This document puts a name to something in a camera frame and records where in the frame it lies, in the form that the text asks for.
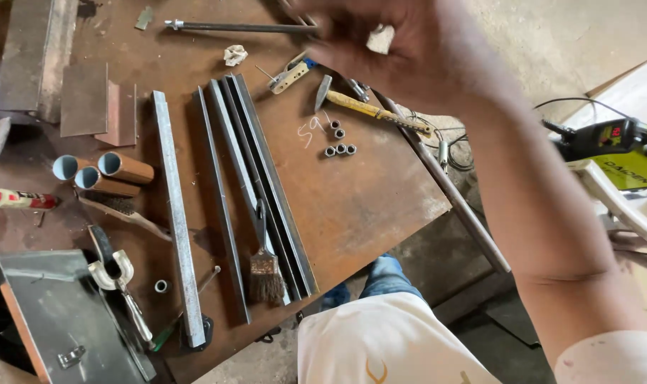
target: blue jeans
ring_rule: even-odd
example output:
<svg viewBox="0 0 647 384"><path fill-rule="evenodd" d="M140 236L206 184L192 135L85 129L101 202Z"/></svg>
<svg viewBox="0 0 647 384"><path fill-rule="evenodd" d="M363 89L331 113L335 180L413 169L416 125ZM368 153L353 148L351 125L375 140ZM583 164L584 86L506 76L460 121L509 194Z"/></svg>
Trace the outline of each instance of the blue jeans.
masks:
<svg viewBox="0 0 647 384"><path fill-rule="evenodd" d="M366 286L364 286L359 299L395 292L409 292L423 299L420 292L404 276L402 267L396 258L389 254L382 254L370 263L369 268ZM349 302L349 290L347 285L342 282L323 295L320 311L330 310L347 302Z"/></svg>

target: metal latch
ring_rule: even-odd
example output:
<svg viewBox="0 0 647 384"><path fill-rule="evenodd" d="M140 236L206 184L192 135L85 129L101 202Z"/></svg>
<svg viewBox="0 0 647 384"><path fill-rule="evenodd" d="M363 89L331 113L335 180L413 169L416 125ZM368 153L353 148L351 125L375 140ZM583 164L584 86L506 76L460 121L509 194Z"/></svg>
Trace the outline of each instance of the metal latch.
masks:
<svg viewBox="0 0 647 384"><path fill-rule="evenodd" d="M58 361L64 370L78 364L81 361L81 356L84 356L86 353L86 348L83 345L80 345L66 354L59 353Z"/></svg>

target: hammer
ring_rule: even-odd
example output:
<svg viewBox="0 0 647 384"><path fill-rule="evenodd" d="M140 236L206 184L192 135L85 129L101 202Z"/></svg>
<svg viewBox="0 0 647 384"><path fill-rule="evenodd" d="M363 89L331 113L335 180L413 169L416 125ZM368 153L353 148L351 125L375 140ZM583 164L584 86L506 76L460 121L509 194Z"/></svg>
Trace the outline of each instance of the hammer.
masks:
<svg viewBox="0 0 647 384"><path fill-rule="evenodd" d="M432 136L433 134L432 128L426 126L425 124L413 122L409 119L400 118L396 114L390 111L386 111L385 109L380 109L370 104L366 104L365 102L354 100L353 98L349 96L345 96L342 93L331 91L330 84L332 81L333 81L333 78L327 74L323 77L323 81L319 86L319 92L317 92L317 102L314 105L315 113L321 109L321 105L323 105L324 101L330 100L334 104L337 104L349 109L353 109L354 111L365 113L366 115L377 118L378 120L385 120L387 122L391 122L394 125L398 125L399 127L412 130L425 137Z"/></svg>

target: welding rod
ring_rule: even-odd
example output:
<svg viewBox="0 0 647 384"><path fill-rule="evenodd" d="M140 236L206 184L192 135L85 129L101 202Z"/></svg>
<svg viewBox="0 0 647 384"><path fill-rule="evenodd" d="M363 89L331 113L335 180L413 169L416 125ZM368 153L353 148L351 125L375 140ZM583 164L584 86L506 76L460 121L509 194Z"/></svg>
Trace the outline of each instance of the welding rod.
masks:
<svg viewBox="0 0 647 384"><path fill-rule="evenodd" d="M397 104L395 104L394 101L386 98L378 91L374 92L383 107L388 111L395 113L397 116L404 118L404 114L399 110L399 108L397 108ZM470 236L472 236L475 242L478 243L482 254L487 258L487 261L489 261L491 266L494 267L494 270L499 273L510 272L510 266L508 265L506 258L504 258L504 255L502 255L499 250L499 247L494 243L489 232L484 229L484 225L482 225L480 220L478 220L478 217L475 216L475 213L473 213L473 210L468 206L468 203L465 201L461 193L458 192L458 189L456 189L454 183L449 179L449 176L447 176L444 173L444 170L439 166L435 157L433 157L430 154L430 151L427 150L420 140L420 137L411 130L404 129L399 126L397 126L397 128L402 132L413 148L413 151L418 155L420 160L423 162L423 165L425 165L425 168L428 169L428 172L433 179L435 179L439 188L444 192L444 195L447 196L449 203L451 203L456 211L456 216Z"/></svg>
<svg viewBox="0 0 647 384"><path fill-rule="evenodd" d="M233 32L271 32L271 33L303 33L316 34L319 28L314 25L259 25L259 24L220 24L216 22L185 22L167 20L164 24L175 31L233 31Z"/></svg>

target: screwdriver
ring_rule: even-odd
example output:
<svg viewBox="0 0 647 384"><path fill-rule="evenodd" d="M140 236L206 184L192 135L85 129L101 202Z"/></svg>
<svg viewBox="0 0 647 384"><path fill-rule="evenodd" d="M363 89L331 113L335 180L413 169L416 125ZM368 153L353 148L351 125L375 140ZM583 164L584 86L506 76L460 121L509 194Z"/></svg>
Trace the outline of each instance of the screwdriver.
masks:
<svg viewBox="0 0 647 384"><path fill-rule="evenodd" d="M209 275L208 278L206 278L204 281L200 282L198 284L198 295L203 292L203 290L209 285L209 282L212 281L212 279L219 273L221 272L222 267L220 266L215 266L214 267L214 272L212 272L211 275ZM153 339L153 342L155 343L155 348L153 349L153 352L157 352L162 348L162 345L167 341L169 336L172 336L174 333L174 329L176 329L176 326L179 324L179 321L183 317L183 310L179 312L179 315L165 328L162 330L162 332L157 335L155 339Z"/></svg>

